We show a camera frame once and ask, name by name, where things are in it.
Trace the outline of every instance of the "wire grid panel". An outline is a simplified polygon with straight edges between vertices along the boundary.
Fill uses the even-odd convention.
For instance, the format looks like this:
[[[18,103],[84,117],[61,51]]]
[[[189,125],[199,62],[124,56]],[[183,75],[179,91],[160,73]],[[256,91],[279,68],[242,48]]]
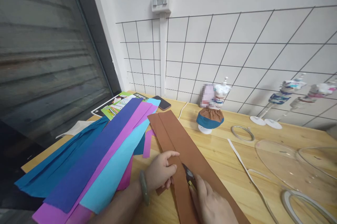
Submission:
[[[130,83],[136,91],[154,92],[151,94],[160,94],[156,22],[159,20],[120,24]],[[258,116],[282,81],[307,73],[304,81],[308,86],[294,94],[294,99],[305,95],[310,85],[336,77],[336,32],[337,6],[169,18],[166,96],[197,104],[204,84],[221,83],[229,77],[232,90],[223,109]],[[265,117],[277,118],[290,109],[290,103],[271,109]],[[282,121],[313,128],[333,125],[337,122],[336,104],[337,93],[290,113]]]

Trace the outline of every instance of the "brown paper strip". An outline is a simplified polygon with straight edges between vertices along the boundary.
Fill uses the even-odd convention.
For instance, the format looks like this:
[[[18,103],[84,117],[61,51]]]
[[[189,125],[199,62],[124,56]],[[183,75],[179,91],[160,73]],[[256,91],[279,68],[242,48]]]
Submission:
[[[194,174],[199,174],[203,179],[207,180],[213,190],[218,192],[229,202],[240,224],[250,223],[173,112],[155,113],[149,115],[148,119],[157,135],[162,150],[174,150],[180,153],[179,157],[169,159],[169,164],[177,165],[177,172],[174,174],[173,180],[175,201],[180,223],[198,223],[198,217],[194,210],[182,163]]]

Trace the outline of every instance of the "purple paper strip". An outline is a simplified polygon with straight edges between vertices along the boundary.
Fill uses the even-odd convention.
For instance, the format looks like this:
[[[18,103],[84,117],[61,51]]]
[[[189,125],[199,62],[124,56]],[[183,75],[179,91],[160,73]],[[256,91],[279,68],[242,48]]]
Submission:
[[[149,109],[147,103],[141,105],[141,100],[132,98],[126,106],[120,110],[116,117],[108,123],[97,139],[80,159],[71,167],[65,177],[51,191],[44,203],[53,205],[65,213],[69,213],[76,200],[90,180],[95,169],[107,153],[109,147],[115,142],[128,122],[134,122],[133,115],[142,117]]]
[[[88,220],[90,220],[90,216],[92,214],[92,211],[82,205],[78,205],[73,212],[73,214],[70,216],[70,218],[67,220],[66,224],[83,224],[87,223]]]
[[[151,150],[151,138],[152,136],[156,136],[153,129],[149,130],[145,134],[145,142],[144,142],[144,151],[143,151],[143,158],[150,157],[150,150]]]
[[[133,119],[130,119],[127,123],[127,126],[124,127],[124,129],[121,131],[119,136],[116,138],[115,142],[120,142],[118,144],[118,147],[116,148],[115,142],[112,144],[98,167],[96,168],[94,174],[91,176],[89,182],[81,192],[80,196],[78,197],[76,203],[73,205],[71,211],[69,213],[64,213],[60,209],[53,207],[48,204],[42,204],[42,206],[34,213],[33,219],[39,223],[39,224],[65,224],[67,219],[71,216],[71,214],[74,212],[77,205],[80,203],[81,199],[84,197],[85,193],[89,190],[91,185],[94,183],[98,175],[102,172],[105,165],[108,163],[110,158],[113,156],[113,154],[116,152],[116,150],[119,148],[121,143],[124,141],[125,138],[129,136],[129,134],[132,132],[134,127],[138,124],[140,119],[143,119],[144,116],[148,116],[153,113],[154,109],[157,109],[156,106],[153,107],[151,103],[142,102],[140,104],[141,106],[147,107],[147,111],[144,113],[135,113],[135,117]]]
[[[122,176],[122,179],[119,182],[117,191],[125,190],[130,185],[132,161],[133,161],[133,156],[131,157],[130,162],[127,165],[126,170]]]

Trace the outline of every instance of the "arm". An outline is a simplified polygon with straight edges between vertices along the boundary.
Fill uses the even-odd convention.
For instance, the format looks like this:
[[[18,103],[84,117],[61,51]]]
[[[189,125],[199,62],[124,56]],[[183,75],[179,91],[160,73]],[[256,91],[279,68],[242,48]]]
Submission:
[[[159,188],[170,187],[172,176],[177,170],[176,165],[169,166],[168,159],[178,156],[175,151],[166,151],[158,155],[145,171],[148,192]],[[139,179],[113,198],[112,202],[89,224],[126,224],[129,223],[143,200]]]

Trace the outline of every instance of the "hand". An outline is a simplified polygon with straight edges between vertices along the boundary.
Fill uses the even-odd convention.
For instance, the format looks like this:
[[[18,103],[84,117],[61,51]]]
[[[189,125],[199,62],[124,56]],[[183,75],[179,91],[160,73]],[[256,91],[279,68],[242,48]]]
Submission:
[[[168,159],[171,156],[179,156],[175,151],[166,151],[154,158],[150,166],[145,171],[145,178],[147,183],[147,190],[150,192],[159,187],[170,187],[173,184],[173,174],[176,173],[177,166],[175,164],[169,166]]]
[[[238,224],[228,201],[213,191],[210,184],[199,175],[196,175],[196,181],[198,192],[189,187],[199,219],[203,224]]]

